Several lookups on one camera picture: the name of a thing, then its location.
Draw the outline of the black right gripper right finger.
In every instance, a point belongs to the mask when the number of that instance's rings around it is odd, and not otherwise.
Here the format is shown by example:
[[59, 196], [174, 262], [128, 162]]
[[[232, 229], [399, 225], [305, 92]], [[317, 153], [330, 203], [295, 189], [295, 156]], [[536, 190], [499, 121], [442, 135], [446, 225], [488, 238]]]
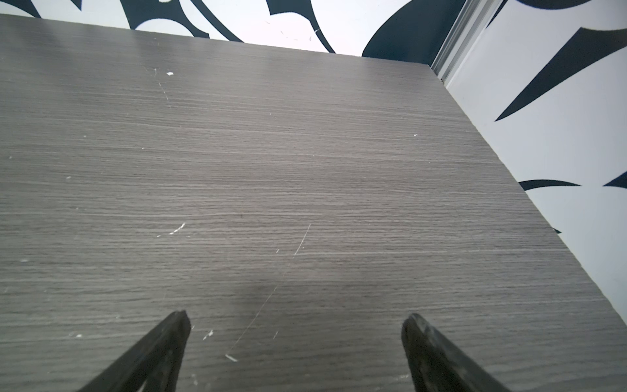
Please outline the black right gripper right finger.
[[403, 322], [401, 338], [416, 391], [508, 390], [418, 314]]

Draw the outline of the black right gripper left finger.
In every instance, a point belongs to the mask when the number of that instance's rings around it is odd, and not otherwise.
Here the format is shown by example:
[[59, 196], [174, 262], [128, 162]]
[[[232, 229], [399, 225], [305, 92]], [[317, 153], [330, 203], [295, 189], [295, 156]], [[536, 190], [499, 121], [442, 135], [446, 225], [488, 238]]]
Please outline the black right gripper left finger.
[[176, 390], [190, 332], [187, 313], [171, 313], [81, 390]]

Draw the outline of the aluminium corner frame post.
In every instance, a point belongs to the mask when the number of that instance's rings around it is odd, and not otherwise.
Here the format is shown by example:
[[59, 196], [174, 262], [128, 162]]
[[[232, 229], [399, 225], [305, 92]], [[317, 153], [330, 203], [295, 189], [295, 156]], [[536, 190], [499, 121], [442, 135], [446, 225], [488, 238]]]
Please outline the aluminium corner frame post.
[[430, 66], [446, 88], [456, 77], [483, 31], [494, 21], [504, 5], [506, 1], [465, 1]]

